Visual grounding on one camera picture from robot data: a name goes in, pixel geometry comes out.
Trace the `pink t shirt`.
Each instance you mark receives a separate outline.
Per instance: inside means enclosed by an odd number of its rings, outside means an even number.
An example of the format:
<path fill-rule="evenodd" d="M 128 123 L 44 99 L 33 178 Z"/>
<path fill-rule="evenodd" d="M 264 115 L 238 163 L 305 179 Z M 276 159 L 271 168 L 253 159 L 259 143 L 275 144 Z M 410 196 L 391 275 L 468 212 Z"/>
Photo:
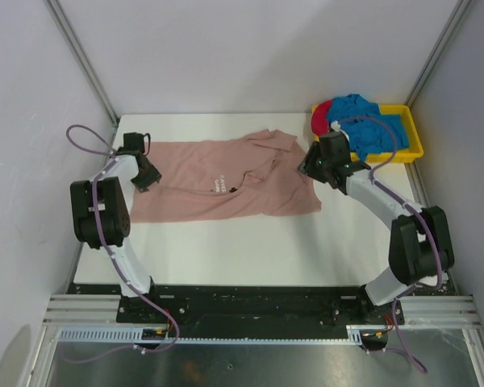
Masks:
<path fill-rule="evenodd" d="M 298 170 L 305 151 L 294 135 L 262 130 L 238 139 L 153 142 L 159 182 L 137 193 L 134 223 L 224 220 L 320 211 L 312 179 Z"/>

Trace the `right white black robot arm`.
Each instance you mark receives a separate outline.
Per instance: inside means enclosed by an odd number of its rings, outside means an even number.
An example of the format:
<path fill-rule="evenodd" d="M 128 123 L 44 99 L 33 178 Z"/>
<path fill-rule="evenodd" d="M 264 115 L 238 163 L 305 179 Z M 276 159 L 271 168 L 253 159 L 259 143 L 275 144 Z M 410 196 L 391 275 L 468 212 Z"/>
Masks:
<path fill-rule="evenodd" d="M 381 182 L 376 172 L 384 162 L 369 166 L 350 156 L 349 142 L 340 131 L 319 137 L 308 149 L 299 172 L 358 201 L 390 231 L 388 266 L 363 286 L 356 303 L 357 317 L 375 323 L 389 304 L 420 287 L 440 289 L 443 272 L 455 258 L 445 212 L 424 207 Z"/>

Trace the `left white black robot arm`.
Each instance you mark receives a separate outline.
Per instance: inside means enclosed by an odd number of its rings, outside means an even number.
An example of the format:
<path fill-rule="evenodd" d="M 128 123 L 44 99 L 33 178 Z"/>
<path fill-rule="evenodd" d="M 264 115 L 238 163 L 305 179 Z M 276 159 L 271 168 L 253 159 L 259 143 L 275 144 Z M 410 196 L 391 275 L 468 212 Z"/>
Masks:
<path fill-rule="evenodd" d="M 129 235 L 135 193 L 145 193 L 161 180 L 161 173 L 148 159 L 150 143 L 149 133 L 124 134 L 119 148 L 103 154 L 107 162 L 100 172 L 69 187 L 77 240 L 106 255 L 121 294 L 137 298 L 133 310 L 147 323 L 161 316 L 162 303 L 148 294 L 153 280 L 139 262 Z"/>

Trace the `red t shirt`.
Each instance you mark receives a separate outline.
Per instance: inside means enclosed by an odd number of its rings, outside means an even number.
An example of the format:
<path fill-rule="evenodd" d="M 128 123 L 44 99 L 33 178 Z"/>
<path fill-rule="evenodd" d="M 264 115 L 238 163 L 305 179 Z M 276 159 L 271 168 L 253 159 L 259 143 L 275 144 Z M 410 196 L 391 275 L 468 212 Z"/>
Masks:
<path fill-rule="evenodd" d="M 332 107 L 332 100 L 321 102 L 311 109 L 311 131 L 316 136 L 327 134 L 331 127 L 328 120 L 328 112 Z"/>

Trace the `blue t shirt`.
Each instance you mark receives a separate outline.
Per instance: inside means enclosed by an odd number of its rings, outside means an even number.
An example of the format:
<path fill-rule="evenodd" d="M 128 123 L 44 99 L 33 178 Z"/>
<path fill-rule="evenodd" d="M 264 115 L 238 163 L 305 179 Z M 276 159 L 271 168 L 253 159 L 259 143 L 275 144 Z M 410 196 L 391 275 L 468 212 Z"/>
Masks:
<path fill-rule="evenodd" d="M 349 135 L 349 147 L 366 161 L 369 154 L 408 148 L 409 141 L 399 115 L 382 114 L 379 105 L 360 94 L 332 99 L 329 123 L 337 120 Z"/>

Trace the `yellow plastic bin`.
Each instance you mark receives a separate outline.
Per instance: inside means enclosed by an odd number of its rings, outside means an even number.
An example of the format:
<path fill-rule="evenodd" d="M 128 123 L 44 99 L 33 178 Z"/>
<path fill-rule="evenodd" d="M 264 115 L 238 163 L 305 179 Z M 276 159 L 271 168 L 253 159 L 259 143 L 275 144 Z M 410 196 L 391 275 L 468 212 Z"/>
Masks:
<path fill-rule="evenodd" d="M 396 152 L 391 163 L 397 164 L 410 164 L 416 159 L 419 159 L 424 155 L 424 149 L 421 144 L 418 131 L 415 127 L 415 121 L 412 118 L 411 110 L 408 106 L 399 104 L 379 104 L 379 109 L 382 114 L 399 115 L 401 122 L 404 126 L 407 138 L 409 141 L 409 147 Z M 319 137 L 314 135 L 315 141 L 319 140 Z M 392 155 L 391 152 L 383 152 L 379 154 L 369 154 L 366 162 L 369 164 L 377 164 L 386 161 Z"/>

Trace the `left aluminium corner post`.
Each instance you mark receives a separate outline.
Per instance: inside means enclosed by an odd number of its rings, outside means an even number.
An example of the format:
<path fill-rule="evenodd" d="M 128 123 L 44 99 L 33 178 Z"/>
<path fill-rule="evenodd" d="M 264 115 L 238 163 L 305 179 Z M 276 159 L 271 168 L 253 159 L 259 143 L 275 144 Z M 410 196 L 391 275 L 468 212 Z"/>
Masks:
<path fill-rule="evenodd" d="M 84 78 L 90 86 L 94 96 L 97 98 L 99 105 L 111 122 L 113 127 L 119 125 L 119 116 L 115 112 L 110 99 L 108 98 L 106 91 L 99 80 L 94 66 L 92 65 L 86 51 L 74 31 L 69 17 L 65 13 L 60 1 L 57 0 L 44 0 L 44 5 L 47 7 L 49 14 L 51 15 L 56 27 L 58 28 L 61 36 L 66 42 L 70 52 L 73 55 L 77 66 L 80 68 Z"/>

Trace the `aluminium corner post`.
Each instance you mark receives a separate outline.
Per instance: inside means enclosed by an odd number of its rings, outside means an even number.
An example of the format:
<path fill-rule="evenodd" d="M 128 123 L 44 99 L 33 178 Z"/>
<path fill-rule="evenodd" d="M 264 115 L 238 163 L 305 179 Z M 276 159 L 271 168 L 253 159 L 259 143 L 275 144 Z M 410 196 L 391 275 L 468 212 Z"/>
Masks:
<path fill-rule="evenodd" d="M 115 112 L 110 99 L 108 98 L 106 91 L 99 80 L 94 66 L 92 65 L 86 51 L 74 31 L 69 17 L 65 13 L 60 1 L 57 0 L 44 0 L 44 5 L 47 7 L 49 14 L 51 15 L 56 27 L 58 28 L 61 36 L 66 42 L 70 52 L 73 55 L 77 66 L 80 68 L 84 78 L 90 86 L 94 96 L 97 98 L 99 105 L 111 122 L 113 127 L 119 125 L 119 116 Z"/>
<path fill-rule="evenodd" d="M 405 100 L 405 105 L 409 108 L 412 108 L 415 105 L 416 100 L 421 95 L 425 85 L 436 70 L 436 66 L 448 50 L 475 3 L 476 1 L 473 0 L 457 1 Z"/>

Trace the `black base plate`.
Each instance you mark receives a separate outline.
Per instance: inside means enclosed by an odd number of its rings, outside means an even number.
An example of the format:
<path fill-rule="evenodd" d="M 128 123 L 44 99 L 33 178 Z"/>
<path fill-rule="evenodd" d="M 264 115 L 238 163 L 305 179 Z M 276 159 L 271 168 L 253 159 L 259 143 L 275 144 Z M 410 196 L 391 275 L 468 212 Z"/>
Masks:
<path fill-rule="evenodd" d="M 276 287 L 214 285 L 152 285 L 145 297 L 122 296 L 119 323 L 165 323 L 169 314 L 179 325 L 206 316 L 315 317 L 336 325 L 378 325 L 397 319 L 404 324 L 402 305 L 375 306 L 362 286 Z"/>

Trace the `aluminium frame rail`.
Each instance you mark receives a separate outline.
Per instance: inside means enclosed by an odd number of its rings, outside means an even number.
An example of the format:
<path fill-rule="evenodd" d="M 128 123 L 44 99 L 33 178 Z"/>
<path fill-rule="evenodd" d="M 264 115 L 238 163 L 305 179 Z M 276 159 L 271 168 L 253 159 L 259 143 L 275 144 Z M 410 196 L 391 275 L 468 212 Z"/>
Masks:
<path fill-rule="evenodd" d="M 472 296 L 410 296 L 401 300 L 411 329 L 470 329 L 481 325 Z"/>

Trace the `right aluminium corner post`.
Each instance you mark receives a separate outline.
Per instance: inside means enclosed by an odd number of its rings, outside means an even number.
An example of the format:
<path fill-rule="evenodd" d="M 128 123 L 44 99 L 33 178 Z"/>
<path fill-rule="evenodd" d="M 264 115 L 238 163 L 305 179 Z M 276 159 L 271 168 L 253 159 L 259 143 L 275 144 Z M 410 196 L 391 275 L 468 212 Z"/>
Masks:
<path fill-rule="evenodd" d="M 436 70 L 436 66 L 448 50 L 475 3 L 476 1 L 473 0 L 457 1 L 405 100 L 405 105 L 409 108 L 412 108 L 415 105 L 416 100 L 421 95 L 425 85 Z"/>

